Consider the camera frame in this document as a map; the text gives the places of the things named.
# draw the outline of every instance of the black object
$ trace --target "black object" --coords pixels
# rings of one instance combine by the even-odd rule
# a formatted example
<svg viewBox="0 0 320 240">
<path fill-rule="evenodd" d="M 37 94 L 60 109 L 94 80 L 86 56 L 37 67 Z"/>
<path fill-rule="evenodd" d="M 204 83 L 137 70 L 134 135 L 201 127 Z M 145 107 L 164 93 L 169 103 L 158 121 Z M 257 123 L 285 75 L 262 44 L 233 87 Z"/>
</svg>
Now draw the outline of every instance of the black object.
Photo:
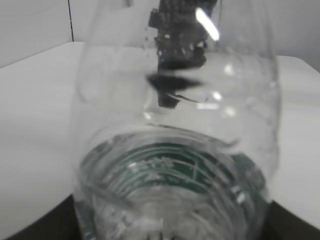
<svg viewBox="0 0 320 240">
<path fill-rule="evenodd" d="M 174 75 L 151 74 L 147 76 L 150 85 L 159 92 L 174 93 L 201 86 L 201 82 Z"/>
<path fill-rule="evenodd" d="M 81 240 L 72 197 L 7 240 Z M 258 240 L 319 240 L 320 231 L 272 203 Z"/>
<path fill-rule="evenodd" d="M 72 196 L 8 240 L 81 240 Z"/>
<path fill-rule="evenodd" d="M 205 64 L 208 34 L 196 20 L 195 13 L 197 8 L 201 8 L 211 16 L 217 1 L 160 0 L 158 9 L 154 8 L 150 13 L 148 23 L 149 27 L 158 30 L 154 41 L 157 46 L 159 72 L 200 68 Z M 175 108 L 179 100 L 167 93 L 174 95 L 174 91 L 157 91 L 159 106 Z"/>
</svg>

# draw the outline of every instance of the white table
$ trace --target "white table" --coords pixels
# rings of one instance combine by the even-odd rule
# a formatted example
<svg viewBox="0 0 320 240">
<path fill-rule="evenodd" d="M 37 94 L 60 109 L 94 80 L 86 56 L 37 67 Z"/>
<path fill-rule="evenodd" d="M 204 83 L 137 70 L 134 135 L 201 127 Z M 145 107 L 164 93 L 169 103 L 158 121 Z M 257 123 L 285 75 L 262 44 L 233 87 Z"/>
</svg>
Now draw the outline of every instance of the white table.
<svg viewBox="0 0 320 240">
<path fill-rule="evenodd" d="M 0 69 L 0 239 L 68 195 L 68 121 L 83 48 L 70 42 Z M 273 196 L 320 229 L 320 74 L 280 56 L 281 164 Z"/>
</svg>

